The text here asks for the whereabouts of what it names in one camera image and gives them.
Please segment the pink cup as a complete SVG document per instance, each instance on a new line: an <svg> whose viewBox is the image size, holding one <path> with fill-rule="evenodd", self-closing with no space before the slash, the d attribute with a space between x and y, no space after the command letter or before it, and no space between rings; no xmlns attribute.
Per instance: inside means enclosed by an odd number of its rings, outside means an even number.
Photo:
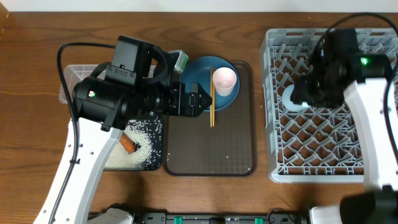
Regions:
<svg viewBox="0 0 398 224"><path fill-rule="evenodd" d="M237 82L237 76L231 68L221 67L215 70L212 81L217 94L228 96Z"/></svg>

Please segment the orange carrot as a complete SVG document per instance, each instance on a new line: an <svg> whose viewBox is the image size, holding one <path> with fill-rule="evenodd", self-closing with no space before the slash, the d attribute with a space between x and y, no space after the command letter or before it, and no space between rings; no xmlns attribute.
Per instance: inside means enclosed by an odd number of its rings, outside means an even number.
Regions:
<svg viewBox="0 0 398 224"><path fill-rule="evenodd" d="M128 152L132 153L136 151L134 143L131 141L131 139L125 134L122 133L121 138L119 140L123 148Z"/></svg>

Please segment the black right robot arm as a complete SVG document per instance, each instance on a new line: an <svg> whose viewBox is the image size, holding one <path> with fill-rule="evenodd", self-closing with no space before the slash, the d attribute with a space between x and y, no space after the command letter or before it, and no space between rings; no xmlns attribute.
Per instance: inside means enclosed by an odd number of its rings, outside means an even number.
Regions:
<svg viewBox="0 0 398 224"><path fill-rule="evenodd" d="M324 34L309 63L312 71L285 89L283 105L300 111L346 103L356 126L366 188L338 205L311 208L310 223L397 223L397 111L388 57L362 53L354 29L336 29Z"/></svg>

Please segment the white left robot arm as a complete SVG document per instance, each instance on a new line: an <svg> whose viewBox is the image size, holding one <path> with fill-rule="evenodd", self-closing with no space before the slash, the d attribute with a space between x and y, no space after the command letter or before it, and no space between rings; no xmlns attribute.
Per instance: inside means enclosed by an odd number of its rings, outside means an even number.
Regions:
<svg viewBox="0 0 398 224"><path fill-rule="evenodd" d="M155 112L197 117L211 105L198 83L164 86L131 78L88 76L65 94L71 120L65 150L36 223L86 223L106 161L128 122Z"/></svg>

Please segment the light blue cup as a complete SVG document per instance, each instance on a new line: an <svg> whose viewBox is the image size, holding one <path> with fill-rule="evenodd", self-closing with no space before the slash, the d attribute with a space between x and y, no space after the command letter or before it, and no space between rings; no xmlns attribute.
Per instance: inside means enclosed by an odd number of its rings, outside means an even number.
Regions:
<svg viewBox="0 0 398 224"><path fill-rule="evenodd" d="M282 94L282 104L289 111L299 112L308 109L310 106L307 102L301 104L295 104L290 97L292 96L294 85L289 85Z"/></svg>

